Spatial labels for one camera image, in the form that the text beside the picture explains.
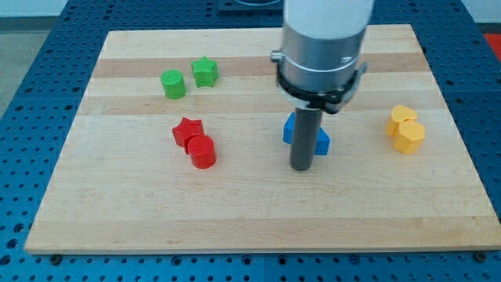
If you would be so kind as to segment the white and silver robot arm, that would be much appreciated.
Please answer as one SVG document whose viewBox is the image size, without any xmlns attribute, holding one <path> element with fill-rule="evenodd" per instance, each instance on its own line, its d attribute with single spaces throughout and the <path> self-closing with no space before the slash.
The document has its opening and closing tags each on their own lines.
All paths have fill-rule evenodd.
<svg viewBox="0 0 501 282">
<path fill-rule="evenodd" d="M 301 110 L 335 114 L 367 69 L 357 66 L 373 0 L 286 0 L 282 43 L 270 55 L 276 80 Z"/>
</svg>

